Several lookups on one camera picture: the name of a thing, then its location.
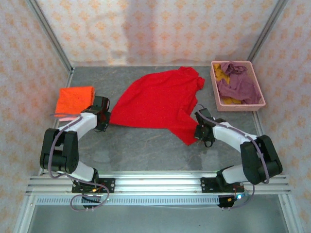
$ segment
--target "orange cloth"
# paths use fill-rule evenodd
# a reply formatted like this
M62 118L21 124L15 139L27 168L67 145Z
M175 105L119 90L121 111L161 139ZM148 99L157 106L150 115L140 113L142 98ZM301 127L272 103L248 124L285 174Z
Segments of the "orange cloth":
M93 104L94 98L95 88L92 86L61 88L55 113L81 113Z

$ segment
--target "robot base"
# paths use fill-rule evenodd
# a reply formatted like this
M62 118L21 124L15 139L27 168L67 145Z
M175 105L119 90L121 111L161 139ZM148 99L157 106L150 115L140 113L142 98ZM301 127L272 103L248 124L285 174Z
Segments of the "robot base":
M100 183L105 185L110 193L115 192L115 183L116 179L115 178L98 178L96 180L96 183ZM97 193L107 193L107 191L104 188L98 188L97 186L94 185L89 185L85 183L77 183L74 182L72 184L72 193L82 193L82 194L97 194Z
M216 178L201 178L202 193L243 193L244 188L240 183L231 183L222 186Z

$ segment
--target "purple cloth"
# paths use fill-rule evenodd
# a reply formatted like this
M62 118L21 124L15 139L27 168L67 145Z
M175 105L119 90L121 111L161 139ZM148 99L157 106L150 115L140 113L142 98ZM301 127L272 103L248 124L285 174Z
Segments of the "purple cloth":
M222 71L230 76L230 84L224 79L217 81L219 95L241 100L245 104L258 104L260 93L247 74L247 68L236 62L221 64Z

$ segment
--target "patterned wall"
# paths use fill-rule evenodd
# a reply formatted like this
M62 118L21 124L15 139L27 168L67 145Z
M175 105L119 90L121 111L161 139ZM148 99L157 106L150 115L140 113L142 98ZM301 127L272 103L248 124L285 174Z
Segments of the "patterned wall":
M277 0L39 0L75 66L245 60Z
M290 0L256 58L267 106L260 111L290 175L299 214L311 232L311 4Z
M0 232L10 233L68 74L25 0L1 0L0 25Z

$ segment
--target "floor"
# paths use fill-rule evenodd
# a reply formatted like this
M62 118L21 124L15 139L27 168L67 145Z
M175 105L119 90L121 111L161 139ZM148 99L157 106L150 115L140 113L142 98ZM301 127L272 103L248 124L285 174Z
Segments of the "floor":
M243 208L211 206L103 206L94 213L69 206L35 207L28 233L286 233L277 195L255 195Z
M129 85L148 73L179 67L77 67L70 86L92 85L96 95L110 99L110 109ZM205 78L205 87L197 93L199 103L215 118L256 134L251 112L218 112L210 80L210 67L194 67ZM241 156L227 144L216 141L206 148L200 141L186 146L169 130L137 129L109 125L104 133L89 131L79 141L82 162L108 171L203 170L217 171L241 163Z

